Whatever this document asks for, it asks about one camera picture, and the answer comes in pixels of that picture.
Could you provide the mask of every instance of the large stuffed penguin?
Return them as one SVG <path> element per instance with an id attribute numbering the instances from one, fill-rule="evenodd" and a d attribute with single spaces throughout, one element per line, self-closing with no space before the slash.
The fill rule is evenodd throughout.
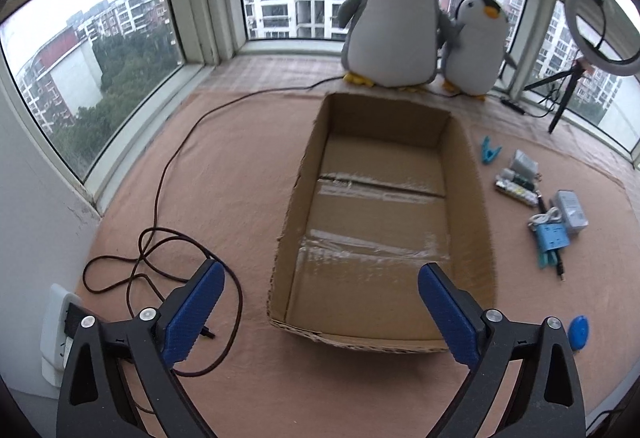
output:
<path id="1" fill-rule="evenodd" d="M 494 0 L 462 0 L 453 30 L 442 54 L 444 88 L 474 96 L 487 94 L 502 60 L 515 67 L 505 50 L 509 21 L 504 11 Z"/>
<path id="2" fill-rule="evenodd" d="M 347 0 L 337 17 L 340 28 L 351 21 L 342 48 L 346 81 L 389 87 L 433 81 L 438 28 L 451 28 L 438 0 Z"/>

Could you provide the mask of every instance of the cardboard box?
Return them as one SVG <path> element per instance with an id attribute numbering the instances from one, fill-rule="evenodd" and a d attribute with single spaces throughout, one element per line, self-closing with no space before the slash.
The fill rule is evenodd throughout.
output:
<path id="1" fill-rule="evenodd" d="M 347 348 L 446 350 L 418 295 L 422 265 L 437 262 L 483 308 L 494 305 L 475 150 L 447 111 L 328 95 L 280 237 L 271 323 Z"/>

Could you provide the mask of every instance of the windowsill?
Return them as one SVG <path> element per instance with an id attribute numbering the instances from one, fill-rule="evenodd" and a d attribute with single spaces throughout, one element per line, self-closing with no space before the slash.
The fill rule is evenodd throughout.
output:
<path id="1" fill-rule="evenodd" d="M 522 92 L 522 96 L 520 97 L 520 99 L 528 106 L 533 106 L 537 110 L 540 110 L 542 113 L 545 113 L 546 108 L 543 108 L 540 104 L 538 104 L 540 98 L 542 97 L 539 94 L 531 91 Z M 552 115 L 552 113 L 549 114 L 549 120 L 553 118 Z M 562 114 L 562 120 L 568 122 L 576 128 L 589 133 L 591 136 L 601 141 L 604 145 L 618 153 L 625 160 L 629 160 L 631 162 L 631 154 L 628 150 L 626 150 L 622 145 L 616 142 L 609 135 L 605 134 L 603 131 L 599 130 L 598 128 L 575 114 L 573 111 L 569 109 L 564 110 L 564 113 Z"/>
<path id="2" fill-rule="evenodd" d="M 100 214 L 104 214 L 127 172 L 164 122 L 212 70 L 212 66 L 184 65 L 146 100 L 111 141 L 84 183 Z"/>
<path id="3" fill-rule="evenodd" d="M 240 49 L 242 55 L 330 55 L 339 56 L 342 41 L 325 39 L 252 39 Z"/>

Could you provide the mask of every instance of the penguin hood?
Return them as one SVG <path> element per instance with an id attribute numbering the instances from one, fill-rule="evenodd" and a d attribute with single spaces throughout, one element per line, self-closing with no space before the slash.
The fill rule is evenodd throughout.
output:
<path id="1" fill-rule="evenodd" d="M 456 10 L 456 23 L 491 31 L 495 36 L 507 37 L 509 20 L 494 0 L 462 0 Z"/>

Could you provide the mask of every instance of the tripod stand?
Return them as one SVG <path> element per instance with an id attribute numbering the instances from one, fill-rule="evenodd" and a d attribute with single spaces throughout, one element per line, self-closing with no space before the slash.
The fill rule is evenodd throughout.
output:
<path id="1" fill-rule="evenodd" d="M 585 68 L 583 65 L 583 62 L 578 59 L 574 65 L 571 67 L 571 69 L 566 70 L 564 72 L 559 72 L 556 73 L 555 75 L 551 75 L 550 77 L 547 77 L 546 79 L 542 79 L 541 81 L 537 81 L 537 82 L 533 82 L 531 84 L 529 84 L 528 86 L 525 86 L 524 89 L 525 91 L 531 91 L 535 88 L 538 88 L 540 86 L 544 86 L 545 84 L 549 84 L 551 82 L 556 82 L 559 81 L 560 79 L 564 79 L 568 76 L 571 76 L 571 79 L 569 79 L 569 85 L 566 87 L 566 90 L 564 91 L 564 94 L 562 95 L 562 99 L 560 100 L 560 104 L 558 104 L 558 111 L 556 111 L 556 114 L 554 115 L 553 120 L 551 121 L 551 124 L 549 125 L 549 133 L 554 132 L 554 129 L 556 128 L 556 124 L 558 123 L 558 121 L 560 120 L 560 117 L 562 116 L 562 114 L 564 113 L 564 110 L 566 109 L 567 105 L 569 104 L 569 100 L 571 100 L 571 97 L 574 94 L 575 91 L 575 87 L 578 84 L 578 80 L 580 80 L 580 78 L 584 75 L 585 72 Z"/>

